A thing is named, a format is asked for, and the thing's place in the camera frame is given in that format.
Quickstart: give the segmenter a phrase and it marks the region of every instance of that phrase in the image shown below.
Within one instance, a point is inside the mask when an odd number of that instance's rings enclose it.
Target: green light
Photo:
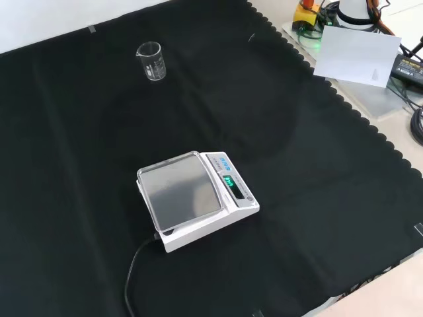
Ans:
[[[225,181],[229,187],[233,186],[232,180],[229,177],[225,177]]]

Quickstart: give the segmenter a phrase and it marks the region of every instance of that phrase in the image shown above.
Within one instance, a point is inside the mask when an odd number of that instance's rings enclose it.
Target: clear plastic tray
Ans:
[[[198,152],[142,168],[137,176],[159,232],[223,210],[217,185]]]

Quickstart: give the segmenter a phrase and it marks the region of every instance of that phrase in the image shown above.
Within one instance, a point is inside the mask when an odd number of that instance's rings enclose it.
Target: green digital display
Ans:
[[[244,199],[243,193],[239,190],[236,183],[233,181],[233,178],[231,176],[223,176],[223,179],[225,180],[225,183],[229,187],[229,189],[232,191],[233,195],[237,199]]]

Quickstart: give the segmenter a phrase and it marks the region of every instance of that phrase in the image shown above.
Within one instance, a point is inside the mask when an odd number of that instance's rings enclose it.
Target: yellow object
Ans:
[[[311,10],[319,12],[320,6],[313,5]],[[311,11],[305,10],[300,4],[293,15],[292,30],[299,30],[301,27],[305,30],[312,30],[316,24],[317,15]]]

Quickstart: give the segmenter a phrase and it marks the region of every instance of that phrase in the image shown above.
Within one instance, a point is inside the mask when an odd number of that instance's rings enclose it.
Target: white wall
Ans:
[[[0,0],[0,53],[166,0]]]

